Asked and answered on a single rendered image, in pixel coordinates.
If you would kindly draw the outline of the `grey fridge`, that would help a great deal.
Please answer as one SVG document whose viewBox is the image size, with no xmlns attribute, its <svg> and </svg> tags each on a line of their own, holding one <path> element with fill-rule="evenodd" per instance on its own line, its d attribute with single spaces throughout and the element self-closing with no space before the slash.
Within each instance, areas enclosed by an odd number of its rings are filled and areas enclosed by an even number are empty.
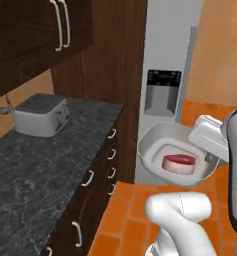
<svg viewBox="0 0 237 256">
<path fill-rule="evenodd" d="M 138 141 L 158 123 L 181 124 L 202 7 L 203 0 L 148 0 Z M 169 184 L 154 179 L 137 152 L 135 181 Z"/>
</svg>

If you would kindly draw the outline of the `grey hanging kitchen tool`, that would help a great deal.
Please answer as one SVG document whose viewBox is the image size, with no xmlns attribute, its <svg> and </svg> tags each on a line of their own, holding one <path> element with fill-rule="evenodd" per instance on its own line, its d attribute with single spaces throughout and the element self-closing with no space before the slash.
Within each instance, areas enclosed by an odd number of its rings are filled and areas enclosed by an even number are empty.
<svg viewBox="0 0 237 256">
<path fill-rule="evenodd" d="M 5 95 L 5 98 L 6 98 L 6 105 L 5 106 L 0 105 L 0 114 L 1 115 L 7 115 L 7 114 L 13 112 L 13 106 L 11 104 L 11 101 L 8 98 L 8 95 Z"/>
</svg>

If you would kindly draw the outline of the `dark wood base cupboard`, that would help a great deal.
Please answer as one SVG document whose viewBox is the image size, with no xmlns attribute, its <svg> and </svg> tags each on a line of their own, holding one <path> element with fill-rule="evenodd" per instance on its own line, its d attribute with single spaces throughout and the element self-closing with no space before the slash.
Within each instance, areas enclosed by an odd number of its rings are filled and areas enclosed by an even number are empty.
<svg viewBox="0 0 237 256">
<path fill-rule="evenodd" d="M 60 135 L 54 138 L 51 148 L 55 166 L 49 170 L 47 188 L 41 207 L 46 237 L 38 256 L 47 256 L 46 247 L 51 247 L 53 256 L 87 256 L 90 245 L 107 206 L 107 190 L 116 184 L 117 133 L 108 139 L 112 128 L 116 128 L 122 112 L 118 104 L 96 107 L 87 114 L 81 109 L 72 112 L 72 121 Z M 113 160 L 107 160 L 117 150 Z M 108 179 L 110 167 L 116 175 Z M 81 184 L 88 180 L 88 171 L 94 177 L 87 187 Z M 76 221 L 81 226 L 83 245 L 78 241 L 77 229 L 71 225 Z"/>
</svg>

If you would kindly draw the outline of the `dark wood cupboard door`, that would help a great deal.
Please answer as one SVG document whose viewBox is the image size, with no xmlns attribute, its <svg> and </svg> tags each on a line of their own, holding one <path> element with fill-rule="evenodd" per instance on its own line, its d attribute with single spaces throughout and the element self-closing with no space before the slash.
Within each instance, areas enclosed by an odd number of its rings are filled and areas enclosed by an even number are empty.
<svg viewBox="0 0 237 256">
<path fill-rule="evenodd" d="M 57 19 L 49 0 L 0 0 L 0 62 L 43 46 L 59 45 Z"/>
<path fill-rule="evenodd" d="M 91 0 L 65 0 L 68 6 L 71 43 L 75 47 L 78 43 L 84 41 L 84 37 L 91 34 L 92 30 L 92 5 Z M 63 45 L 67 42 L 67 29 L 65 20 L 65 39 Z"/>
</svg>

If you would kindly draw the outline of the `grey meat container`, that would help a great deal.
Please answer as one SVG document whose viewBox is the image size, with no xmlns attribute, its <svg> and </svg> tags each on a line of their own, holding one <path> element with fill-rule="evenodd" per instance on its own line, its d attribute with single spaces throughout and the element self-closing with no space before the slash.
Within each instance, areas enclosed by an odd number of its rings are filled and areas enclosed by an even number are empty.
<svg viewBox="0 0 237 256">
<path fill-rule="evenodd" d="M 208 179 L 218 167 L 220 159 L 201 146 L 189 141 L 192 128 L 178 123 L 158 123 L 149 128 L 138 141 L 137 152 L 144 168 L 169 184 L 191 187 Z M 194 172 L 190 175 L 175 174 L 162 168 L 166 155 L 185 154 L 196 159 Z"/>
</svg>

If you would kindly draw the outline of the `red steak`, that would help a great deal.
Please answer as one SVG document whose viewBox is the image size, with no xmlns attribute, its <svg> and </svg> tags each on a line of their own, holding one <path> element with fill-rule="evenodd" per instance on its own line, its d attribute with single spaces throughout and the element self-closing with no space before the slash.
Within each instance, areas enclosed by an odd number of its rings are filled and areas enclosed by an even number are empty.
<svg viewBox="0 0 237 256">
<path fill-rule="evenodd" d="M 195 165 L 196 158 L 185 154 L 165 155 L 162 162 L 164 170 L 180 175 L 191 175 Z"/>
</svg>

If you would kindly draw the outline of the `white toaster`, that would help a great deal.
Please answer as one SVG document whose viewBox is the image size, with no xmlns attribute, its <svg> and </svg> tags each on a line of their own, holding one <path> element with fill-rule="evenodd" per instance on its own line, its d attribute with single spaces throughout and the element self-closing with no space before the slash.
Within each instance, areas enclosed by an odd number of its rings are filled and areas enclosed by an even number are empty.
<svg viewBox="0 0 237 256">
<path fill-rule="evenodd" d="M 14 109 L 15 131 L 34 137 L 53 137 L 70 120 L 67 99 L 52 94 L 34 94 Z"/>
</svg>

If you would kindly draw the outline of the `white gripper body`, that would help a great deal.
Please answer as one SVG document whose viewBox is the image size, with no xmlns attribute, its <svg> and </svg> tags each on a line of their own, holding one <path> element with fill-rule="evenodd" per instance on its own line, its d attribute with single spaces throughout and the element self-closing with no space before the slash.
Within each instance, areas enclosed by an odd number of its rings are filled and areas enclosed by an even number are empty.
<svg viewBox="0 0 237 256">
<path fill-rule="evenodd" d="M 188 135 L 188 140 L 212 155 L 229 162 L 228 143 L 217 123 L 201 122 Z"/>
</svg>

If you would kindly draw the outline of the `dark wood tall panel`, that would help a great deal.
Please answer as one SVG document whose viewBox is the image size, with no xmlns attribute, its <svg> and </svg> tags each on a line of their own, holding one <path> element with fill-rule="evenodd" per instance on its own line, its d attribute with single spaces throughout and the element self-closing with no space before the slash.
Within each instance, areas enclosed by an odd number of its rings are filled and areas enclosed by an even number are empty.
<svg viewBox="0 0 237 256">
<path fill-rule="evenodd" d="M 117 103 L 119 179 L 135 178 L 147 0 L 92 0 L 93 44 L 51 69 L 58 95 Z"/>
</svg>

